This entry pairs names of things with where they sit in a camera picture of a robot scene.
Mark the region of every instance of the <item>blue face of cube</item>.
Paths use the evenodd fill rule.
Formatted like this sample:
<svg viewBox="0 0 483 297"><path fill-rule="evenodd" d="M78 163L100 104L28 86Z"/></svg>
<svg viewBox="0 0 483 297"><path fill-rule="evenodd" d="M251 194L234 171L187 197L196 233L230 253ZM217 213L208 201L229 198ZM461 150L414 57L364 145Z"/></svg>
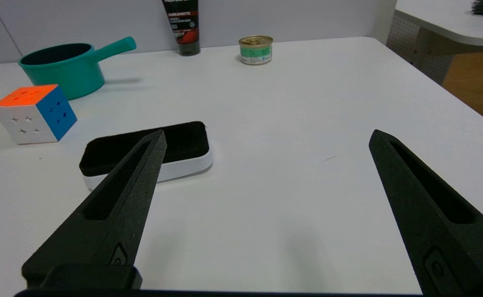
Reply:
<svg viewBox="0 0 483 297"><path fill-rule="evenodd" d="M77 120L75 113L73 113L69 102L59 86L40 100L36 104L36 107L57 140L62 139Z"/></svg>

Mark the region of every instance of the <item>can lid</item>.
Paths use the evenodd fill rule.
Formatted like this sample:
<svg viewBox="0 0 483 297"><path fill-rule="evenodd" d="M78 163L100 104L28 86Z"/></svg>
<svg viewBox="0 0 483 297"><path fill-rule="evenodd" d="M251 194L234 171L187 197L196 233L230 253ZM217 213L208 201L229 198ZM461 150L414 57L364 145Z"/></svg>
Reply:
<svg viewBox="0 0 483 297"><path fill-rule="evenodd" d="M194 56L201 52L199 41L194 43L178 43L181 56Z"/></svg>
<svg viewBox="0 0 483 297"><path fill-rule="evenodd" d="M253 35L247 36L238 40L240 45L250 46L250 47L266 47L273 43L273 39L269 36L264 35Z"/></svg>

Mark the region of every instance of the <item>green label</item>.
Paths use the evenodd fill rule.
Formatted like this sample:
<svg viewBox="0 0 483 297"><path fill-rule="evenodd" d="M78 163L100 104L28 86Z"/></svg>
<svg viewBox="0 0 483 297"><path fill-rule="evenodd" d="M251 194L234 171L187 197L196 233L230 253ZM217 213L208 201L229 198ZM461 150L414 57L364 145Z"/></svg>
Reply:
<svg viewBox="0 0 483 297"><path fill-rule="evenodd" d="M251 49L247 47L242 47L242 56L248 58L258 58L264 57L271 54L271 47L260 47L259 49Z"/></svg>

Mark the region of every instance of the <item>can label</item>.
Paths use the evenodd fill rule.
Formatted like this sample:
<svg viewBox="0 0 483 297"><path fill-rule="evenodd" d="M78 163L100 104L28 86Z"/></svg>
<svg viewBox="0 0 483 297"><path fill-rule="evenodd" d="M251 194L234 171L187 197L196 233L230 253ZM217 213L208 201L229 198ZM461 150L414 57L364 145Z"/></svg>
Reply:
<svg viewBox="0 0 483 297"><path fill-rule="evenodd" d="M241 51L241 61L245 64L264 64L271 60L273 56L273 46L268 47L242 47Z"/></svg>

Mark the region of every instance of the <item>orange face of cube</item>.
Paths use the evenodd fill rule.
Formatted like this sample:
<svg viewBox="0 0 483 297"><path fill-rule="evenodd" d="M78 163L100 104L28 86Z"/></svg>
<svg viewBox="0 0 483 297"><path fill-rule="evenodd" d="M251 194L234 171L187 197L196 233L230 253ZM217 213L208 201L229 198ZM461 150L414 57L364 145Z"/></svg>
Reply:
<svg viewBox="0 0 483 297"><path fill-rule="evenodd" d="M0 106L35 105L58 85L22 87L0 100Z"/></svg>

